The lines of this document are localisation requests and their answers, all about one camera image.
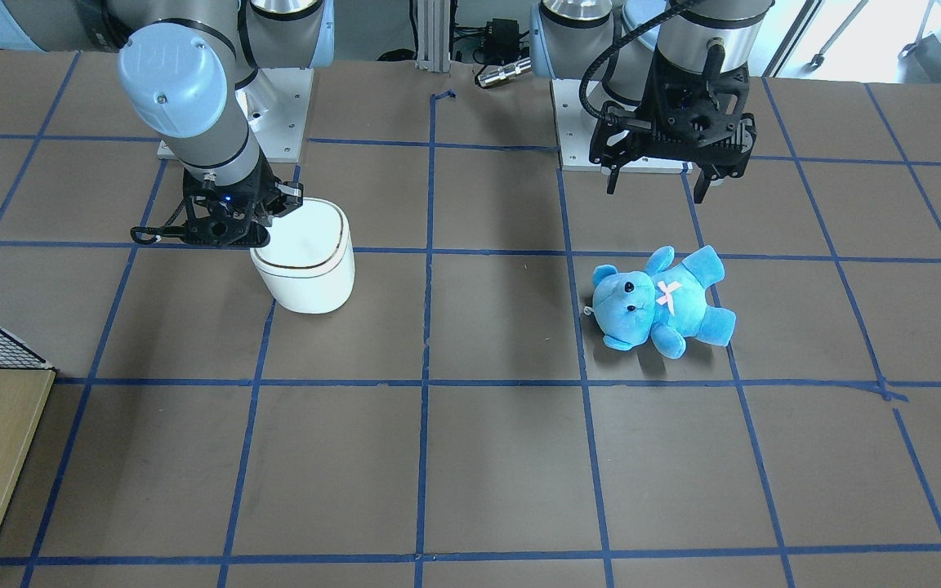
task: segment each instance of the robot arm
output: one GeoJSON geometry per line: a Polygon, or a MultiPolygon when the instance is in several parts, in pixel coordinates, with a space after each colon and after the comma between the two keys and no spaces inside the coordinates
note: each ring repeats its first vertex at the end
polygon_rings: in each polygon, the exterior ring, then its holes
{"type": "Polygon", "coordinates": [[[670,0],[667,10],[644,20],[649,4],[654,2],[627,0],[621,18],[609,18],[611,0],[544,0],[534,16],[539,34],[533,39],[533,66],[552,78],[585,72],[575,78],[582,78],[582,107],[598,119],[590,160],[609,171],[610,194],[623,165],[659,157],[699,165],[694,190],[699,203],[711,182],[746,171],[757,138],[753,115],[743,112],[750,90],[747,57],[772,0],[670,0]],[[649,40],[657,26],[658,36],[649,40]],[[567,48],[572,43],[597,48],[599,40],[611,38],[618,40],[600,55],[591,52],[597,59],[590,64],[567,48]],[[535,67],[537,62],[542,67],[535,67]],[[586,93],[598,75],[609,96],[600,108],[586,93]],[[635,87],[642,78],[644,88],[640,82],[635,87]]]}
{"type": "Polygon", "coordinates": [[[299,185],[275,178],[235,90],[260,67],[332,62],[332,0],[0,0],[0,47],[119,53],[135,111],[185,168],[186,222],[135,227],[138,243],[262,247],[273,217],[300,206],[299,185]]]}

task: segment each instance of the white lid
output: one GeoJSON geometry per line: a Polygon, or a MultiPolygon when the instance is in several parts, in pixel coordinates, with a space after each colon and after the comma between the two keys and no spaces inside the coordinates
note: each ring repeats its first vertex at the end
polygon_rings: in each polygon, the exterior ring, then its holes
{"type": "Polygon", "coordinates": [[[253,249],[259,261],[284,270],[328,272],[343,257],[347,219],[332,202],[303,198],[303,206],[275,219],[268,227],[271,242],[253,249]]]}

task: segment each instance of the white container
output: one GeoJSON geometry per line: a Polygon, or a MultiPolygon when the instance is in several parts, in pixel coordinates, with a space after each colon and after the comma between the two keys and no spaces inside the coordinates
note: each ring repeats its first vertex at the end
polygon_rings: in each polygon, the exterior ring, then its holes
{"type": "Polygon", "coordinates": [[[271,243],[249,254],[278,304],[323,314],[347,302],[355,287],[355,253],[339,206],[303,198],[303,206],[275,219],[268,232],[271,243]]]}

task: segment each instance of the stuffed animal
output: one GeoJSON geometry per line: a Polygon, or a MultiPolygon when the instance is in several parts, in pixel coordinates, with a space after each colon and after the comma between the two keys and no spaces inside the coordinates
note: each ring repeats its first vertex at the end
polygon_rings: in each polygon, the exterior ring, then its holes
{"type": "Polygon", "coordinates": [[[685,352],[685,337],[729,344],[735,313],[707,305],[706,298],[707,287],[725,277],[725,265],[709,245],[671,268],[673,254],[673,247],[658,249],[644,272],[595,268],[593,306],[586,313],[597,319],[605,345],[627,351],[651,336],[661,354],[677,359],[685,352]]]}

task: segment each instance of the plush toy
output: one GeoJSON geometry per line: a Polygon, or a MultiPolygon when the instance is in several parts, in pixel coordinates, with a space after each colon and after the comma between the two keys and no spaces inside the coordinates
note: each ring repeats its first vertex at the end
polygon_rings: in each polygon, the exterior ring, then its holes
{"type": "Polygon", "coordinates": [[[725,277],[725,265],[709,245],[670,268],[673,253],[670,246],[657,250],[644,272],[595,268],[594,301],[586,313],[597,319],[605,345],[631,350],[651,336],[661,354],[677,359],[685,352],[685,337],[729,344],[735,313],[707,305],[706,298],[707,287],[725,277]]]}

